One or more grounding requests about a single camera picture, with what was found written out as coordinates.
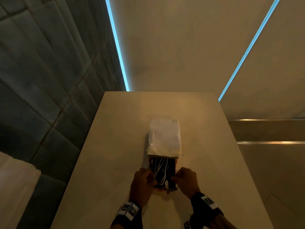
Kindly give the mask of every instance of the white fabric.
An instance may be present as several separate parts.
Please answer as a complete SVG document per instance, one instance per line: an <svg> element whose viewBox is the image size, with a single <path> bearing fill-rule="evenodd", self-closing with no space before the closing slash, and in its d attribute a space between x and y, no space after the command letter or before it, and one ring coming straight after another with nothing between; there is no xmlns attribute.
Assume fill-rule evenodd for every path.
<svg viewBox="0 0 305 229"><path fill-rule="evenodd" d="M179 120L151 119L147 154L164 157L182 155Z"/></svg>
<svg viewBox="0 0 305 229"><path fill-rule="evenodd" d="M40 173L32 164L0 152L0 229L17 227Z"/></svg>

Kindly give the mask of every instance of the wall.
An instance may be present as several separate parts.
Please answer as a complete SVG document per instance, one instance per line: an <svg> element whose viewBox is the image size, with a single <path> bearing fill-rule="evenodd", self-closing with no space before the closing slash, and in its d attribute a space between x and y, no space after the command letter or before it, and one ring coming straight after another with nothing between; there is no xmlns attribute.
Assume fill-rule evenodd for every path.
<svg viewBox="0 0 305 229"><path fill-rule="evenodd" d="M125 91L105 0L0 0L0 151L42 175L19 228L49 228L105 91Z"/></svg>
<svg viewBox="0 0 305 229"><path fill-rule="evenodd" d="M304 117L305 0L280 0L221 100L228 119Z"/></svg>
<svg viewBox="0 0 305 229"><path fill-rule="evenodd" d="M132 91L221 94L274 0L110 0Z"/></svg>

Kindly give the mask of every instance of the beige wall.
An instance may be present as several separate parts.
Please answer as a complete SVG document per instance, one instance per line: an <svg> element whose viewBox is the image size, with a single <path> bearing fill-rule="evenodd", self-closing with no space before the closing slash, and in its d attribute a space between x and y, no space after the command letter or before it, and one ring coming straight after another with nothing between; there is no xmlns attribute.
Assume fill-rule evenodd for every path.
<svg viewBox="0 0 305 229"><path fill-rule="evenodd" d="M305 116L305 0L280 0L221 100L229 119Z"/></svg>
<svg viewBox="0 0 305 229"><path fill-rule="evenodd" d="M274 0L110 0L132 91L220 95Z"/></svg>

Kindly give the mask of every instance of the right hand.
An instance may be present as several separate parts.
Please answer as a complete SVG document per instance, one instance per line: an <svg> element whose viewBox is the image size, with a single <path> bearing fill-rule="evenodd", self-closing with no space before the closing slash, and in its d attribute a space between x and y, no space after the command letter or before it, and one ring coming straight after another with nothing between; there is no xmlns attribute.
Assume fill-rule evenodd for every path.
<svg viewBox="0 0 305 229"><path fill-rule="evenodd" d="M191 199L195 193L200 192L197 182L197 175L191 169L182 167L176 173L176 176L171 177L171 179L189 199Z"/></svg>

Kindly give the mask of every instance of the tabletop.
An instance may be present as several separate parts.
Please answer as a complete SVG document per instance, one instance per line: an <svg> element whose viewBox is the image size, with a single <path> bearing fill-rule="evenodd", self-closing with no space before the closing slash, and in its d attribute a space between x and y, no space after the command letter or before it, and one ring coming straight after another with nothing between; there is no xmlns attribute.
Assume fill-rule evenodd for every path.
<svg viewBox="0 0 305 229"><path fill-rule="evenodd" d="M148 167L152 118L178 119L177 169L197 173L201 191L237 228L273 228L223 110L213 93L105 92L51 229L106 228L128 200L134 173ZM180 190L157 191L143 228L184 228L192 214Z"/></svg>

